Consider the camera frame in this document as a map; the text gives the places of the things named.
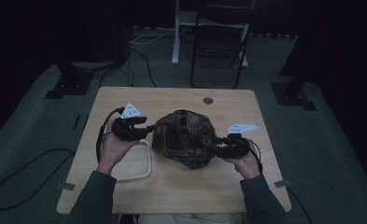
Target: wrist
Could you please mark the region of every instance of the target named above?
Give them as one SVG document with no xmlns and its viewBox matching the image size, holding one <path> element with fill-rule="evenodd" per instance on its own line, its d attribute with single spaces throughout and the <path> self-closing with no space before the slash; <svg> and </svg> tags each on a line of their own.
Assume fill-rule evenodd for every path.
<svg viewBox="0 0 367 224">
<path fill-rule="evenodd" d="M 239 168 L 239 174 L 244 178 L 244 179 L 252 179 L 258 175 L 260 175 L 260 170 L 259 167 L 257 165 L 247 165 L 245 164 L 244 166 L 241 166 Z"/>
<path fill-rule="evenodd" d="M 101 172 L 105 175 L 110 175 L 112 170 L 113 170 L 113 167 L 104 165 L 102 163 L 99 163 L 98 167 L 96 168 L 96 171 Z"/>
</svg>

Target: sleeve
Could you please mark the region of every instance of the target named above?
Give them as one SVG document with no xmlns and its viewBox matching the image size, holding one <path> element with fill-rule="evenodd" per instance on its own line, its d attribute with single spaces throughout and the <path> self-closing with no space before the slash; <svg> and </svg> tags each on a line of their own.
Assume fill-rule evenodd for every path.
<svg viewBox="0 0 367 224">
<path fill-rule="evenodd" d="M 270 191 L 264 175 L 240 182 L 250 223 L 288 223 L 284 208 Z"/>
<path fill-rule="evenodd" d="M 116 179 L 93 171 L 66 224 L 111 223 Z"/>
</svg>

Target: cable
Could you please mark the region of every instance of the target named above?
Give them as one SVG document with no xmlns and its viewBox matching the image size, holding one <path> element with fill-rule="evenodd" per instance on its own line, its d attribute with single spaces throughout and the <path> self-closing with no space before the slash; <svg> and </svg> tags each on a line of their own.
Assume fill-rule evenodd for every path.
<svg viewBox="0 0 367 224">
<path fill-rule="evenodd" d="M 26 163 L 24 166 L 22 166 L 22 168 L 20 168 L 18 171 L 14 172 L 13 174 L 7 176 L 6 178 L 2 179 L 0 181 L 0 188 L 5 185 L 9 179 L 11 179 L 13 176 L 19 174 L 21 171 L 23 171 L 25 168 L 27 168 L 30 164 L 32 164 L 34 161 L 36 161 L 37 159 L 39 159 L 40 157 L 43 157 L 44 155 L 53 152 L 53 151 L 67 151 L 69 152 L 69 155 L 52 171 L 52 173 L 47 177 L 47 179 L 40 185 L 40 187 L 38 187 L 34 193 L 32 193 L 28 198 L 26 198 L 25 200 L 23 200 L 20 203 L 16 203 L 10 206 L 5 206 L 5 207 L 0 207 L 0 211 L 7 211 L 13 208 L 16 208 L 18 206 L 21 206 L 25 203 L 27 203 L 29 200 L 31 200 L 45 185 L 46 183 L 52 178 L 52 176 L 58 171 L 58 169 L 73 155 L 76 154 L 76 151 L 67 149 L 67 148 L 53 148 L 50 150 L 47 150 L 43 153 L 41 153 L 40 155 L 36 156 L 34 159 L 32 159 L 31 161 L 29 161 L 28 163 Z"/>
<path fill-rule="evenodd" d="M 127 83 L 131 86 L 131 87 L 133 87 L 134 86 L 134 73 L 133 73 L 133 71 L 131 71 L 131 69 L 130 69 L 130 66 L 131 66 L 131 60 L 128 58 L 127 59 L 127 67 L 126 67 L 126 69 L 130 72 L 130 73 L 127 73 L 127 72 L 123 72 L 123 71 L 121 71 L 121 68 L 120 68 L 120 71 L 123 73 L 123 74 L 125 74 L 125 75 L 127 75 Z"/>
<path fill-rule="evenodd" d="M 154 42 L 154 41 L 156 41 L 156 40 L 160 39 L 161 37 L 163 37 L 163 36 L 165 36 L 165 35 L 168 35 L 169 33 L 171 33 L 171 32 L 172 32 L 172 31 L 174 31 L 174 30 L 175 30 L 175 28 L 174 28 L 174 29 L 169 30 L 168 32 L 166 32 L 166 33 L 165 33 L 165 34 L 163 34 L 163 35 L 141 35 L 141 36 L 139 36 L 139 37 L 135 38 L 134 40 L 130 41 L 130 44 L 135 44 L 135 45 L 146 45 L 146 44 L 150 44 L 150 43 L 152 43 L 152 42 Z M 154 39 L 152 39 L 152 40 L 150 40 L 149 42 L 145 42 L 145 43 L 136 43 L 136 42 L 135 42 L 136 40 L 138 40 L 138 39 L 140 39 L 140 38 L 142 38 L 142 37 L 146 37 L 146 36 L 157 36 L 157 37 L 156 37 L 156 38 L 154 38 Z"/>
<path fill-rule="evenodd" d="M 304 213 L 305 213 L 305 215 L 308 219 L 308 222 L 313 224 L 311 218 L 309 217 L 307 211 L 305 210 L 305 208 L 304 208 L 302 202 L 299 200 L 299 198 L 293 193 L 293 191 L 290 188 L 286 187 L 286 190 L 294 197 L 294 199 L 297 201 L 297 203 L 299 203 L 299 205 L 302 207 L 302 209 L 303 209 L 303 211 L 304 211 Z"/>
<path fill-rule="evenodd" d="M 114 40 L 114 55 L 115 55 L 115 58 L 117 58 L 117 52 L 118 52 L 118 48 L 117 48 L 117 35 L 116 35 L 116 27 L 115 27 L 115 23 L 114 23 L 114 20 L 113 20 L 113 13 L 111 11 L 111 4 L 110 4 L 110 1 L 106 1 L 106 4 L 107 4 L 107 15 L 110 19 L 110 23 L 111 23 L 111 29 L 112 29 L 112 33 L 113 33 L 113 40 Z"/>
<path fill-rule="evenodd" d="M 154 83 L 153 77 L 151 76 L 151 73 L 150 73 L 150 64 L 148 63 L 148 58 L 146 58 L 145 55 L 143 55 L 141 52 L 137 51 L 136 49 L 133 49 L 131 47 L 130 47 L 130 49 L 135 51 L 136 53 L 138 53 L 140 56 L 142 56 L 146 60 L 146 63 L 148 64 L 148 76 L 150 77 L 150 80 L 153 83 L 153 86 L 155 88 L 157 88 L 156 84 Z"/>
<path fill-rule="evenodd" d="M 257 148 L 257 150 L 258 150 L 258 152 L 259 152 L 259 161 L 261 161 L 261 151 L 260 151 L 260 148 L 259 148 L 259 146 L 255 143 L 255 142 L 253 142 L 253 140 L 250 140 L 250 139 L 247 139 L 248 140 L 248 142 L 250 142 L 250 143 L 252 143 L 256 148 Z"/>
<path fill-rule="evenodd" d="M 99 130 L 99 135 L 98 135 L 98 139 L 96 141 L 96 158 L 99 162 L 100 160 L 100 156 L 101 156 L 101 145 L 102 145 L 102 138 L 103 136 L 105 136 L 106 134 L 111 134 L 113 132 L 108 132 L 108 133 L 104 133 L 105 131 L 105 127 L 107 125 L 107 122 L 109 121 L 109 119 L 120 110 L 120 108 L 116 108 L 114 109 L 112 112 L 110 112 L 110 114 L 107 115 L 104 124 L 101 126 L 100 130 Z M 127 177 L 127 178 L 121 178 L 121 179 L 117 179 L 117 183 L 128 183 L 128 182 L 132 182 L 135 180 L 139 180 L 139 179 L 143 179 L 146 178 L 150 175 L 151 173 L 151 152 L 150 152 L 150 144 L 148 143 L 148 141 L 146 141 L 146 139 L 141 139 L 139 141 L 139 143 L 145 143 L 146 147 L 148 149 L 148 171 L 143 174 L 143 175 L 138 175 L 138 176 L 133 176 L 133 177 Z"/>
<path fill-rule="evenodd" d="M 101 80 L 99 80 L 99 88 L 101 88 L 102 87 L 102 81 L 104 80 L 104 78 L 106 77 L 106 75 L 109 73 L 109 72 L 111 72 L 112 70 L 114 70 L 114 69 L 116 69 L 116 67 L 111 67 L 111 68 L 109 68 L 103 75 L 102 75 L 102 77 L 101 77 Z"/>
<path fill-rule="evenodd" d="M 117 62 L 113 62 L 113 63 L 108 63 L 99 67 L 95 67 L 95 68 L 91 68 L 91 70 L 95 73 L 95 72 L 99 72 L 105 69 L 109 69 L 111 67 L 116 67 L 116 63 Z"/>
</svg>

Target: small round hole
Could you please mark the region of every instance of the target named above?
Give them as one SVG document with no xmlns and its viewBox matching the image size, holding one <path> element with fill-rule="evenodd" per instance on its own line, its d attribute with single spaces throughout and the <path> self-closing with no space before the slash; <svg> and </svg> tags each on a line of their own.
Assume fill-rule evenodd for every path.
<svg viewBox="0 0 367 224">
<path fill-rule="evenodd" d="M 212 98 L 210 98 L 210 97 L 205 97 L 205 98 L 204 98 L 204 103 L 205 103 L 206 105 L 212 105 L 212 104 L 213 104 L 213 99 L 212 99 Z"/>
</svg>

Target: hand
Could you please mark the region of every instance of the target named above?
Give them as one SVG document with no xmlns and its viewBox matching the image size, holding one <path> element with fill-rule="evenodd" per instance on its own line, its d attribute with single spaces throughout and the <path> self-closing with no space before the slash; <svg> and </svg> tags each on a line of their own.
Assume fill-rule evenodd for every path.
<svg viewBox="0 0 367 224">
<path fill-rule="evenodd" d="M 99 172 L 110 175 L 113 167 L 119 163 L 127 152 L 139 141 L 124 142 L 111 132 L 114 120 L 110 119 L 106 125 L 106 132 L 102 137 L 101 156 L 99 158 Z"/>
<path fill-rule="evenodd" d="M 249 141 L 250 148 L 254 149 L 253 143 Z M 234 165 L 235 170 L 244 178 L 252 179 L 260 175 L 258 161 L 255 156 L 249 151 L 246 156 L 240 159 L 224 159 Z"/>
</svg>

